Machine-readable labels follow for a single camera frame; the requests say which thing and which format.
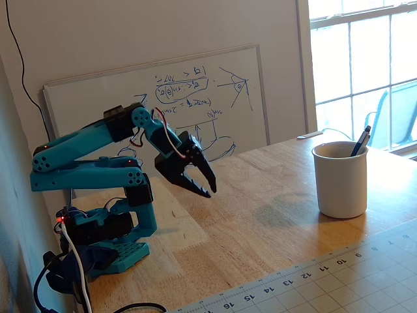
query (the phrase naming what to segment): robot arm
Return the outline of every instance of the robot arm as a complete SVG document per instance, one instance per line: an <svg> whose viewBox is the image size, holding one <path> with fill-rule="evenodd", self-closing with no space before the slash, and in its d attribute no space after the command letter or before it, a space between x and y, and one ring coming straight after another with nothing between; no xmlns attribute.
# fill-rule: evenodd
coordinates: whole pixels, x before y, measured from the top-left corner
<svg viewBox="0 0 417 313"><path fill-rule="evenodd" d="M187 132L177 136L167 128L171 142L185 156L180 157L168 141L164 124L153 119L140 103L110 109L104 112L102 120L38 147L33 157L32 191L141 186L147 178L135 158L77 160L112 142L133 136L135 127L138 130L143 128L146 139L160 152L155 158L155 168L169 182L209 198L209 192L185 173L186 166L193 164L206 177L211 190L216 192L216 178L199 142Z"/></svg>
<svg viewBox="0 0 417 313"><path fill-rule="evenodd" d="M209 198L209 192L185 173L187 165L193 164L216 192L216 178L198 141L187 132L177 136L140 103L108 110L103 119L38 147L33 157L32 191L124 188L126 198L110 208L104 206L84 213L75 207L64 207L57 212L57 221L65 221L68 235L80 251L84 271L91 276L121 273L150 253L148 244L138 239L151 236L157 229L153 195L149 178L137 160L129 156L77 160L134 136L136 127L138 131L143 128L146 139L159 151L155 168L169 182ZM136 226L132 214L136 214ZM68 253L62 236L61 249ZM44 261L51 257L53 253L48 252ZM76 264L74 255L69 253L46 275L50 286L59 292L70 292L72 282L79 282Z"/></svg>

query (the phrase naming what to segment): pen holder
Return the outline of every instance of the pen holder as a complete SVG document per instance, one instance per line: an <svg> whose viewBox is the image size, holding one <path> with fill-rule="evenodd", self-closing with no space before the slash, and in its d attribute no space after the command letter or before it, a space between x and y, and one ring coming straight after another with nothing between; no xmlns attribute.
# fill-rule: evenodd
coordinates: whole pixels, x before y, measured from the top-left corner
<svg viewBox="0 0 417 313"><path fill-rule="evenodd" d="M320 212L334 218L352 218L367 207L367 147L351 156L356 142L330 142L316 146L314 156Z"/></svg>

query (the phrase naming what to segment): window frame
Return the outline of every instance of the window frame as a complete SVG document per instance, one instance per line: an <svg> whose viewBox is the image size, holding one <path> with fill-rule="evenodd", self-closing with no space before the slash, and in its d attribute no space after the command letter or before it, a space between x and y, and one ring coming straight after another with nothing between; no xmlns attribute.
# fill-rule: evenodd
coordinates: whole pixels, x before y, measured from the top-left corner
<svg viewBox="0 0 417 313"><path fill-rule="evenodd" d="M304 90L306 130L307 132L315 132L317 131L317 116L316 116L316 111L315 111L317 104L315 101L315 93L314 93L313 57L311 53L311 30L322 28L322 27L343 24L343 23L349 23L350 25L350 23L352 22L378 18L381 16L389 16L390 23L391 23L391 17L393 14L401 14L401 13L416 11L417 1L404 3L398 6L391 5L387 7L374 8L372 10L351 12L351 13L346 13L346 14L336 14L335 16L324 16L322 18L312 19L311 21L309 19L308 0L296 0L296 8L297 8L297 18L298 18L298 37L299 37L299 45L300 45L302 83L303 83L303 90ZM391 73L390 73L389 85L378 87L375 90L379 90L383 88L390 88L390 91L391 91L391 88L394 85L400 85L402 83L407 83L407 82L411 82L414 80L416 80L416 78L407 80L405 82L393 84ZM343 97L326 100L324 102L320 102L320 104L338 100L340 98L352 97L352 95L353 94L351 93L350 95L345 95ZM408 152L411 149L413 149L412 148L413 146L414 148L416 148L417 142L408 144L406 146L394 148L390 152L400 155L402 151Z"/></svg>

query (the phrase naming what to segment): blue chair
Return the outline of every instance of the blue chair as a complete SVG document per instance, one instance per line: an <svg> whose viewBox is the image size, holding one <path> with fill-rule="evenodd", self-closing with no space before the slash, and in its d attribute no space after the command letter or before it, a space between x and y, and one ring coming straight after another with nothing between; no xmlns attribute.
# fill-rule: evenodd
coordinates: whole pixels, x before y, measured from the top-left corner
<svg viewBox="0 0 417 313"><path fill-rule="evenodd" d="M379 100L376 112L366 116L365 127L369 119L376 114L371 139L368 145L377 149L390 145L390 94L388 91ZM392 88L392 145L403 145L412 141L411 132L417 117L417 82Z"/></svg>

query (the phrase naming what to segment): wooden tabletop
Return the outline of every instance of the wooden tabletop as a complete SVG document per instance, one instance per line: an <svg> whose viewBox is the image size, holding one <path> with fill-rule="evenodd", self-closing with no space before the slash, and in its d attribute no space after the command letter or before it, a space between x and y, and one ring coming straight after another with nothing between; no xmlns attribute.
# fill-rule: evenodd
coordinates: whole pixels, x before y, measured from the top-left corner
<svg viewBox="0 0 417 313"><path fill-rule="evenodd" d="M136 302L168 309L310 260L417 218L417 162L370 150L368 209L354 219L319 213L311 149L330 136L289 140L215 162L206 199L151 179L156 233L150 256L89 283L95 312ZM203 182L194 169L190 175ZM113 189L74 200L83 210L124 196Z"/></svg>

